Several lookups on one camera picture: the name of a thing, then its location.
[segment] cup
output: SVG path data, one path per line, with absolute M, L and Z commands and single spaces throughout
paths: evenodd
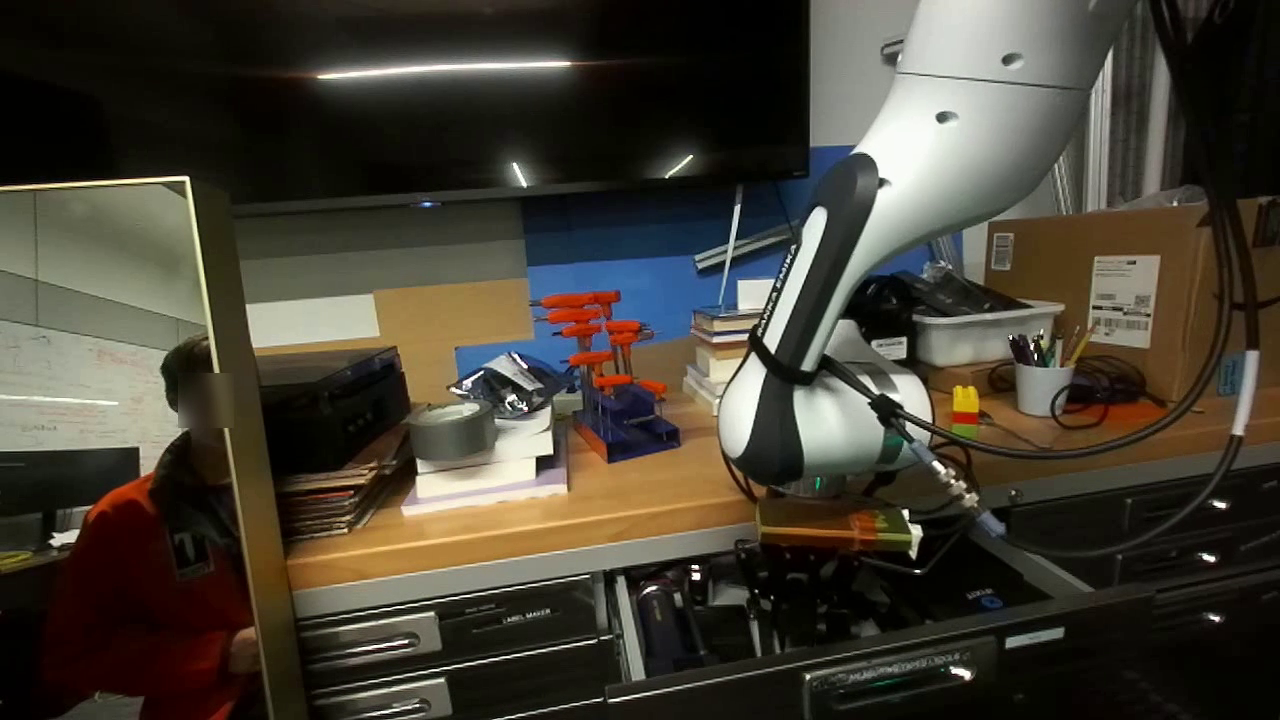
M 1078 369 L 1060 369 L 1060 366 L 1017 366 L 1014 371 L 1014 389 L 1017 389 L 1017 408 L 1024 417 L 1060 417 L 1060 408 L 1069 405 L 1069 385 L 1071 385 Z

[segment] person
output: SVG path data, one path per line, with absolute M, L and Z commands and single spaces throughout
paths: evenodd
M 256 627 L 208 339 L 177 345 L 162 377 L 188 433 L 83 515 L 52 598 L 41 680 L 62 704 L 139 696 L 143 720 L 253 715 Z

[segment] wooden countertop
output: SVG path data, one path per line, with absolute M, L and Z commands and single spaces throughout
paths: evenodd
M 752 503 L 736 492 L 719 464 L 717 419 L 706 417 L 689 397 L 675 397 L 666 417 L 685 433 L 685 445 L 671 451 L 606 464 L 581 437 L 571 437 L 570 498 L 455 507 L 431 515 L 399 515 L 399 498 L 394 498 L 352 535 L 297 544 L 289 553 L 289 582 L 294 587 L 334 587 L 405 571 L 565 553 L 586 544 L 626 544 L 747 526 Z M 1118 405 L 1105 430 L 1065 433 L 1052 419 L 1029 419 L 1004 399 L 990 399 L 991 426 L 981 430 L 981 440 L 1004 449 L 1029 449 L 1029 440 L 1039 449 L 1080 449 L 1132 433 L 1152 417 L 1159 417 L 1157 405 Z M 1247 430 L 1247 445 L 1269 445 L 1273 451 L 1273 445 L 1280 445 L 1280 392 L 1265 392 L 1254 417 L 1256 419 Z M 977 458 L 977 481 L 985 492 L 991 492 L 996 486 L 1125 469 L 1169 458 L 1203 458 L 1224 445 L 1229 419 L 1232 405 L 1200 399 L 1191 417 L 1135 449 L 1052 464 Z

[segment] red shirt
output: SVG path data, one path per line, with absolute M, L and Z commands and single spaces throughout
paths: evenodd
M 143 715 L 231 715 L 248 676 L 223 672 L 253 624 L 231 553 L 158 507 L 158 477 L 114 490 L 83 521 L 62 582 L 44 683 L 56 696 L 143 696 Z

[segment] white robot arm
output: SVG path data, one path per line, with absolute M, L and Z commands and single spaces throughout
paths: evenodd
M 855 283 L 915 239 L 1029 195 L 1078 138 L 1132 0 L 922 0 L 898 86 L 822 205 L 719 397 L 719 449 L 757 486 L 905 469 L 928 389 L 842 321 Z

